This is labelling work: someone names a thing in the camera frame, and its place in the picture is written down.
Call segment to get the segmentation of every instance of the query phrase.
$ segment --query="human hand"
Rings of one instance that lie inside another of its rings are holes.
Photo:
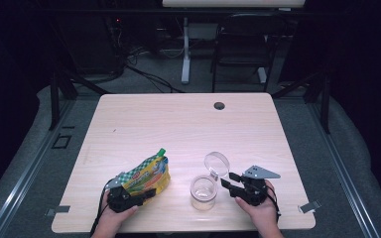
[[[275,198],[274,187],[272,184],[265,179],[265,184],[271,189],[268,189],[268,194]],[[249,214],[250,219],[253,224],[258,229],[258,232],[262,235],[263,238],[278,238],[283,237],[280,229],[277,225],[277,210],[275,208],[272,200],[267,197],[265,201],[257,206],[252,206],[248,204],[245,200],[240,197],[235,198],[237,204]]]
[[[109,191],[104,193],[101,204],[101,207],[103,207],[103,213],[98,220],[98,225],[92,235],[92,238],[115,237],[122,223],[138,210],[138,206],[133,206],[125,211],[116,213],[107,205],[108,194]]]

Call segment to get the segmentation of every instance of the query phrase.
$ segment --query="black backdrop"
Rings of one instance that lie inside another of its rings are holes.
[[[0,0],[0,178],[35,119],[37,92],[49,85],[57,64],[74,70],[47,22],[28,17],[23,7]]]
[[[307,8],[341,11],[351,3],[342,2],[309,0]],[[300,80],[330,62],[334,69],[331,95],[364,138],[371,171],[381,186],[381,1],[354,4],[361,4],[357,5],[361,11],[355,19],[347,19],[350,22],[300,22],[280,81]]]

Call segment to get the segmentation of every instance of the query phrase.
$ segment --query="cup lid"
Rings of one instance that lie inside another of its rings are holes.
[[[219,152],[211,152],[205,156],[206,168],[215,179],[226,177],[230,170],[230,163],[227,158]]]

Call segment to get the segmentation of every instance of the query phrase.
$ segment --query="wire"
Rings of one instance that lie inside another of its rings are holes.
[[[173,59],[173,58],[177,58],[177,57],[181,56],[182,53],[184,52],[184,50],[185,50],[184,48],[182,48],[182,49],[176,49],[176,50],[173,50],[173,49],[163,50],[163,49],[161,49],[160,52],[163,53],[163,55],[165,57]],[[169,54],[166,54],[166,52],[173,52],[173,51],[180,51],[180,52],[178,54],[174,55],[174,56],[169,56]]]
[[[275,206],[275,210],[277,211],[277,222],[278,222],[278,219],[279,219],[280,216],[281,216],[280,208],[278,207],[278,198],[277,198],[277,195],[275,194],[275,191],[274,191],[272,188],[270,188],[269,186],[267,186],[267,187],[272,191],[272,193],[274,194],[275,199],[272,198],[272,196],[271,196],[270,194],[268,194],[268,192],[265,193],[263,190],[262,190],[262,192],[263,192],[265,195],[267,195],[268,198],[270,198],[271,201],[272,201],[272,203],[274,204],[274,206]]]
[[[155,82],[157,82],[157,83],[159,83],[159,84],[162,84],[163,86],[166,86],[167,88],[169,88],[169,89],[170,89],[170,93],[173,93],[174,91],[175,91],[175,92],[180,92],[180,93],[185,93],[184,91],[181,91],[181,90],[179,90],[179,89],[177,89],[177,88],[172,87],[172,85],[171,85],[169,82],[167,82],[166,80],[164,80],[164,79],[162,79],[162,78],[160,78],[160,77],[158,77],[158,76],[156,76],[156,75],[153,75],[153,74],[148,73],[148,72],[141,71],[141,70],[139,70],[139,69],[137,69],[137,68],[135,68],[135,67],[132,67],[132,66],[130,66],[130,65],[128,65],[128,64],[126,64],[125,67],[126,67],[126,68],[129,68],[130,70],[132,70],[132,71],[134,71],[134,72],[136,72],[136,73],[138,73],[138,74],[143,75],[144,77],[146,77],[148,80],[150,80],[150,82],[151,82],[151,83],[152,83],[152,84],[153,84],[153,85],[154,85],[160,92],[163,92],[163,93],[164,93],[164,91],[163,91],[162,89],[160,89],[160,88],[155,84]]]
[[[176,23],[178,24],[179,30],[181,30],[182,36],[184,36],[185,33],[184,33],[184,30],[182,30],[182,25],[179,23],[178,18],[175,18],[175,20],[176,20]]]
[[[92,224],[91,230],[89,231],[89,236],[91,237],[94,234],[95,228],[97,228],[98,221],[100,220],[101,214],[103,214],[103,211],[107,208],[109,204],[106,204],[103,209],[101,209],[101,205],[103,203],[103,197],[104,193],[106,192],[106,186],[112,181],[113,179],[109,180],[107,184],[104,186],[103,191],[101,192],[100,195],[100,201],[98,203],[98,211],[97,211],[97,216],[94,219],[94,223]]]
[[[122,73],[120,73],[120,72],[115,72],[115,73],[108,75],[107,77],[98,78],[98,79],[89,79],[89,78],[85,78],[85,76],[84,76],[84,78],[89,82],[92,82],[94,84],[99,84],[99,83],[103,83],[103,82],[113,81],[114,79],[118,78],[121,74]],[[70,81],[73,83],[79,83],[73,79],[71,79]]]
[[[130,64],[133,64],[133,65],[138,64],[138,55],[143,54],[143,53],[146,53],[146,52],[143,51],[143,50],[144,50],[143,47],[137,47],[137,48],[131,50],[131,52],[129,53],[129,57],[127,58],[128,62],[129,62]]]

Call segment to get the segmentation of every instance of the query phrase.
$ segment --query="desk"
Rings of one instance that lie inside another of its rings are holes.
[[[305,0],[163,0],[163,7],[172,8],[302,8]],[[189,51],[189,23],[184,20],[184,66],[182,67],[182,83],[190,82],[191,57]],[[266,78],[265,70],[258,70],[261,80]]]
[[[222,102],[217,110],[213,104]],[[89,232],[101,190],[120,172],[166,149],[169,186],[127,220],[120,232],[202,232],[254,230],[249,216],[218,182],[215,206],[191,206],[191,180],[208,175],[203,159],[217,151],[230,171],[253,165],[281,175],[271,179],[282,212],[281,229],[310,229],[312,213],[272,98],[267,93],[118,94],[101,97],[66,186],[52,229]]]

